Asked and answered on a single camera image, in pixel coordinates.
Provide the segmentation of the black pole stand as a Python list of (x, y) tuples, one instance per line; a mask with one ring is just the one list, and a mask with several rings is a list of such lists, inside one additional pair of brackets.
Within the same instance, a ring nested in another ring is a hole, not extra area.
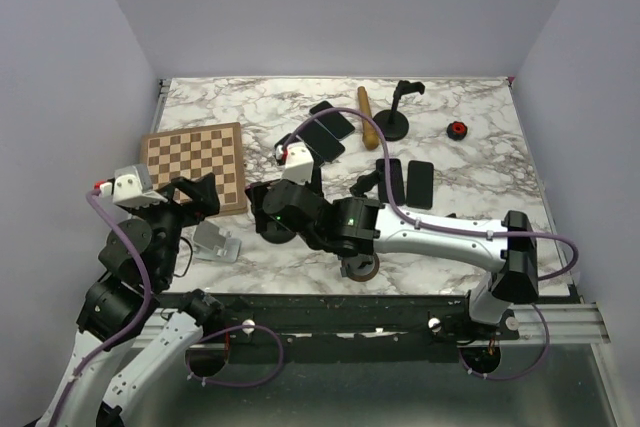
[(383, 180), (383, 173), (376, 169), (367, 174), (360, 175), (350, 187), (349, 192), (353, 197), (366, 198), (370, 192)]
[(271, 229), (262, 232), (261, 237), (271, 244), (281, 245), (290, 242), (296, 234), (286, 229)]
[(409, 132), (409, 121), (406, 116), (398, 111), (400, 100), (403, 96), (419, 93), (423, 95), (425, 85), (420, 82), (400, 80), (394, 90), (391, 108), (378, 112), (373, 120), (384, 134), (388, 142), (402, 140)]

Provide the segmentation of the black phone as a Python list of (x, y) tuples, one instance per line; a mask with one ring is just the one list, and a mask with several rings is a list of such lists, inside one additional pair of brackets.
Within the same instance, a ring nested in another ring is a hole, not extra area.
[(333, 162), (345, 152), (345, 147), (318, 122), (306, 125), (299, 137), (325, 162)]

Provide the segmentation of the teal phone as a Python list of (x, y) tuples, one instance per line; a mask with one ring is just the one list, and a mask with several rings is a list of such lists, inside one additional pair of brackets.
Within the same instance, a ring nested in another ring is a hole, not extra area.
[(340, 112), (334, 112), (333, 108), (334, 106), (330, 102), (324, 100), (310, 108), (309, 113), (311, 115), (315, 115), (319, 112), (328, 111), (328, 114), (318, 118), (317, 122), (320, 123), (334, 138), (342, 141), (355, 132), (355, 127), (343, 114)]

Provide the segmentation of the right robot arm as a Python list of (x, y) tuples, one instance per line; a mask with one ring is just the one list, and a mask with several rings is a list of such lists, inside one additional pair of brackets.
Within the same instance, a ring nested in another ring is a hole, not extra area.
[(351, 278), (379, 254), (442, 258), (484, 270), (459, 317), (471, 338), (493, 331), (511, 305), (532, 304), (539, 297), (537, 244), (522, 212), (488, 220), (420, 217), (368, 198), (328, 201), (310, 185), (286, 179), (254, 183), (245, 194), (257, 228), (275, 222), (310, 249), (339, 257)]

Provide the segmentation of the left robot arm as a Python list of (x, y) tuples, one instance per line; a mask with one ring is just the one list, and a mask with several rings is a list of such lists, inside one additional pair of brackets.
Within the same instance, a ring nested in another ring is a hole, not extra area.
[(159, 189), (148, 169), (119, 169), (86, 195), (111, 231), (98, 255), (106, 272), (87, 291), (73, 351), (39, 426), (124, 426), (169, 363), (196, 340), (214, 340), (222, 319), (195, 290), (128, 366), (122, 361), (172, 283), (182, 231), (218, 214), (214, 174), (176, 177)]

